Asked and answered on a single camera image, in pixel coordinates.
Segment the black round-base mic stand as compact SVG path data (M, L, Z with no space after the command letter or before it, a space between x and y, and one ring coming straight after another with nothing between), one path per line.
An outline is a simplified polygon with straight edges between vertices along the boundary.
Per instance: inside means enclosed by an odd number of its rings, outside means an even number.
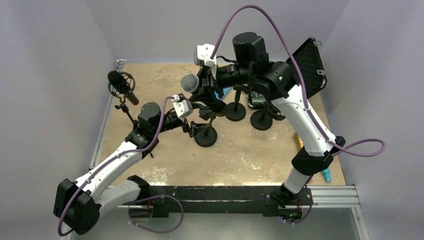
M234 101L227 105L225 117L230 121L238 122L246 116L246 108L240 103L241 94L249 94L251 89L246 85L234 86L233 89L235 90Z

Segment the black stand with shock mount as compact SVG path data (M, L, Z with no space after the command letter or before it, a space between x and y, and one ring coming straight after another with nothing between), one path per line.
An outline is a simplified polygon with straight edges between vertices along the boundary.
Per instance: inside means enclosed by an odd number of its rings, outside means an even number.
M255 111L250 117L251 125L259 131L266 131L273 125L273 120L283 121L286 117L272 104L263 110Z

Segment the black tripod shock-mount stand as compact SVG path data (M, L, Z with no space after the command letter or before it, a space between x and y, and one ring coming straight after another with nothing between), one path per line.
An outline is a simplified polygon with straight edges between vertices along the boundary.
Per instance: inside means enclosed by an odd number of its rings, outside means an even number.
M133 77L133 80L131 79L131 80L129 80L129 82L130 82L130 85L133 86L135 84L134 77ZM140 149L143 149L143 148L147 147L150 144L150 142L149 141L146 141L146 138L143 136L143 134L141 132L141 129L139 128L139 122L136 119L134 119L132 117L132 115L130 114L129 107L126 104L126 102L129 102L129 100L128 99L125 99L122 94L118 93L109 84L109 80L108 80L108 91L109 91L109 93L113 97L119 99L119 104L114 106L115 109L122 110L122 112L125 113L128 116L129 120L132 123L132 130L124 138L124 142L126 142L126 143L132 143L133 145L135 145L135 149L136 150L140 150Z

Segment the black condenser microphone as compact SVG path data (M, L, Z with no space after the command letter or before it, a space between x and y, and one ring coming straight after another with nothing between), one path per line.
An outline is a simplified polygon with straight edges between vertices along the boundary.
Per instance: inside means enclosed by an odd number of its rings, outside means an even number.
M129 80L134 78L127 72L118 72L116 70L110 71L107 75L109 84L119 93L122 94L124 99L128 99L131 104L137 106L139 99L134 94L135 84L130 85Z

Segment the gold handheld microphone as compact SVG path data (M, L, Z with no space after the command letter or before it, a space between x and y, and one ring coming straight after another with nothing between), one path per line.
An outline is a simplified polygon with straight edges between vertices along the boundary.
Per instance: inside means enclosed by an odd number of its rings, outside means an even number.
M301 150L304 147L304 143L297 132L294 134L294 141L296 143L298 150Z

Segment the blue handheld microphone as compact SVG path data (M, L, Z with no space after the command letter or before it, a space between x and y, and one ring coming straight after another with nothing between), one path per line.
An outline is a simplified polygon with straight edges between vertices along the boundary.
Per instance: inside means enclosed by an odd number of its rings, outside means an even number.
M321 171L321 174L323 176L323 179L325 180L325 182L331 182L332 181L332 177L331 177L331 171L329 168L326 168L324 170Z

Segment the black silver-grille microphone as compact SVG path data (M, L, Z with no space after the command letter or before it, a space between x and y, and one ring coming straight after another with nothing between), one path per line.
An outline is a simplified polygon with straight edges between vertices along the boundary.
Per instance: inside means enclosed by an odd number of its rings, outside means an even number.
M194 93L200 84L199 77L192 73L187 73L182 76L180 80L180 86L186 93Z

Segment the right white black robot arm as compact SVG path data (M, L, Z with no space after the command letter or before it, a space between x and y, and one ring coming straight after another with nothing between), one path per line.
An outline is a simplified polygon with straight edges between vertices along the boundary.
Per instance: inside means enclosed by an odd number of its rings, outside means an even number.
M244 32L232 39L234 63L218 66L212 44L195 49L197 74L182 77L181 88L190 93L191 102L205 104L207 117L227 114L230 106L216 93L224 88L249 85L263 95L288 120L303 141L303 148L292 159L292 169L282 184L280 196L288 204L300 198L301 189L310 176L326 169L333 154L344 144L340 136L328 130L304 93L301 72L295 61L270 61L264 39L254 32Z

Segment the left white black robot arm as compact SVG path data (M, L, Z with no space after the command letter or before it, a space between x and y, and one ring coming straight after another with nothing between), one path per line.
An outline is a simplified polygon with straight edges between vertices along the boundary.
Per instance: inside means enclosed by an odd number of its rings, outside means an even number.
M144 104L132 131L109 157L76 180L66 178L59 183L53 213L58 217L60 237L71 233L86 234L100 217L125 203L142 205L154 199L170 198L164 193L152 195L150 184L137 175L110 187L117 177L152 153L159 143L160 133L182 128L194 138L212 126L210 123L187 122L187 116L195 109L202 118L209 119L209 107L171 97L173 107L166 111L168 100L166 97L162 105L156 102Z

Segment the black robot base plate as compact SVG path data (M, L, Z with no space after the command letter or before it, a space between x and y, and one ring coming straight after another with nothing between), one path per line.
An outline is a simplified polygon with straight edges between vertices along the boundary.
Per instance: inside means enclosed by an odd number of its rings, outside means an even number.
M259 214L263 217L300 219L313 205L312 193L303 187L291 193L280 185L190 186L151 185L138 176L130 176L141 185L141 192L127 205L143 206L154 218L171 213L185 214Z

